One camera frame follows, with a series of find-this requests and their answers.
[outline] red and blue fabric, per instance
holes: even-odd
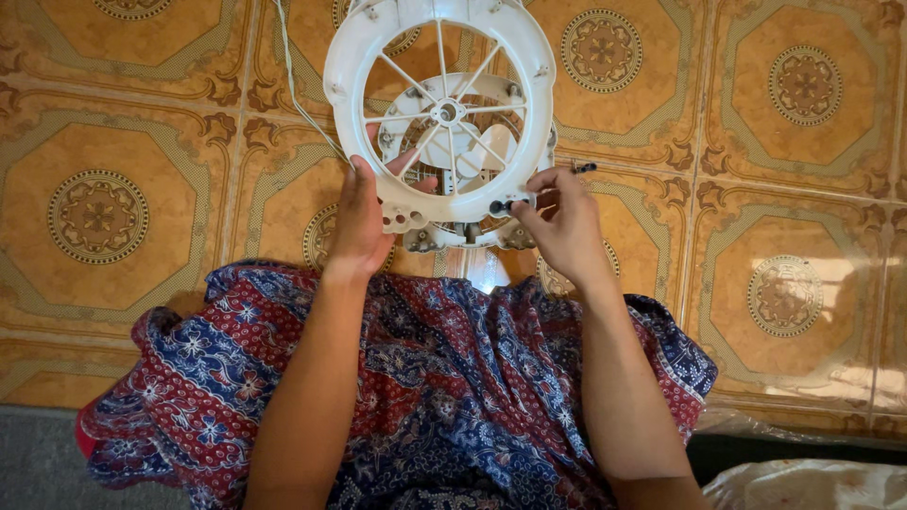
[[[202,312],[156,308],[136,322],[140,360],[82,414],[88,469],[104,486],[159,482],[184,487],[194,508],[241,506],[318,275],[246,260],[207,282]],[[686,441],[716,366],[657,301],[625,299]],[[490,296],[468,280],[372,278],[329,506],[613,507],[581,423],[580,319],[535,278]]]

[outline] person's right hand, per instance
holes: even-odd
[[[526,190],[539,193],[536,209],[515,201],[511,213],[539,246],[548,264],[567,277],[581,293],[602,279],[614,279],[608,255],[601,244],[599,204],[567,167],[537,173]]]

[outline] person's left hand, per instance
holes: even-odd
[[[369,138],[374,138],[377,124],[368,124]],[[386,166],[394,175],[400,173],[415,149],[398,156]],[[375,187],[375,172],[360,156],[350,158],[351,166],[346,172],[333,246],[328,249],[325,273],[340,272],[357,280],[368,280],[387,258],[395,242],[394,234],[384,233],[384,216],[378,202]],[[413,185],[419,191],[431,192],[438,185],[435,177],[429,177]]]

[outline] gray mat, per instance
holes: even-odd
[[[164,485],[138,484],[120,491],[97,485],[75,445],[74,420],[75,412],[69,410],[0,406],[0,508],[190,507],[182,490]]]

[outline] fan center hub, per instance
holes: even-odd
[[[432,119],[444,127],[451,127],[466,115],[466,108],[452,97],[445,97],[429,111]]]

